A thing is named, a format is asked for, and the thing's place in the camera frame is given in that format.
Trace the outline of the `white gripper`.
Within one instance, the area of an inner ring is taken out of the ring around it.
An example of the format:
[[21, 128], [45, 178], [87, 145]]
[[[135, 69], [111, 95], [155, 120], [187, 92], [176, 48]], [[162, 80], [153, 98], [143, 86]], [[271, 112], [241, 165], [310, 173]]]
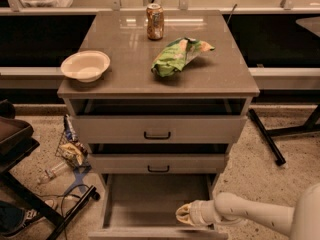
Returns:
[[188, 225], [208, 226], [220, 222], [222, 217], [217, 212], [213, 200], [196, 200], [179, 207], [176, 211], [176, 219]]

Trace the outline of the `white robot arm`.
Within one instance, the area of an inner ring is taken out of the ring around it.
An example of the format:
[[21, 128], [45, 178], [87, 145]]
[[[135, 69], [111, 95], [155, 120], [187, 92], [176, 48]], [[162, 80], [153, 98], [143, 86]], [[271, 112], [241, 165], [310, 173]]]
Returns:
[[251, 220], [290, 240], [320, 240], [320, 184], [307, 188], [294, 207], [254, 202], [222, 192], [210, 201], [184, 204], [177, 209], [176, 219], [195, 227]]

